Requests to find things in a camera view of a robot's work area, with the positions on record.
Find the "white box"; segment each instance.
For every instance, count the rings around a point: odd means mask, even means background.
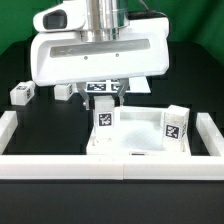
[[[72,84],[56,85],[54,87],[54,96],[56,100],[67,101],[73,94]]]
[[[112,96],[95,96],[94,135],[97,142],[111,142],[120,122],[120,108],[115,107]]]
[[[35,95],[33,81],[20,82],[11,92],[11,104],[25,106]]]
[[[162,146],[166,151],[184,150],[190,109],[171,105],[165,112],[163,120]]]

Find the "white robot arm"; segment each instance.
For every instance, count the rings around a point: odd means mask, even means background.
[[[34,26],[31,71],[39,86],[81,83],[84,97],[83,82],[119,79],[122,101],[128,78],[169,67],[168,19],[129,21],[127,0],[64,0],[38,13]]]

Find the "white tray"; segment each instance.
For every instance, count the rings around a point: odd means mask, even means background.
[[[164,151],[161,115],[164,109],[121,107],[120,125],[111,142],[96,143],[94,130],[87,145],[87,155],[191,156],[187,137],[183,152]]]

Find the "white cube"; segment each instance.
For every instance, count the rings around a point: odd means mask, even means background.
[[[162,147],[166,151],[184,151],[184,139],[190,110],[185,107],[171,105],[164,112]]]
[[[11,104],[25,106],[35,95],[33,81],[20,82],[11,92]]]
[[[56,100],[67,101],[73,94],[72,84],[56,85],[54,87],[54,96]]]
[[[94,132],[98,142],[112,140],[119,122],[119,112],[115,110],[112,96],[95,96]]]

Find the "white block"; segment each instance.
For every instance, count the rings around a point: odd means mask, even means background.
[[[164,150],[182,152],[187,135],[188,108],[171,105],[164,112],[162,147]]]
[[[115,134],[115,127],[119,122],[119,109],[116,108],[112,96],[95,96],[94,132],[97,143],[111,141]]]
[[[20,82],[11,92],[11,104],[25,106],[35,95],[33,81]]]
[[[9,140],[18,125],[15,111],[6,111],[0,119],[0,155],[4,152]]]
[[[72,84],[56,85],[54,87],[54,96],[56,100],[67,101],[73,93]]]

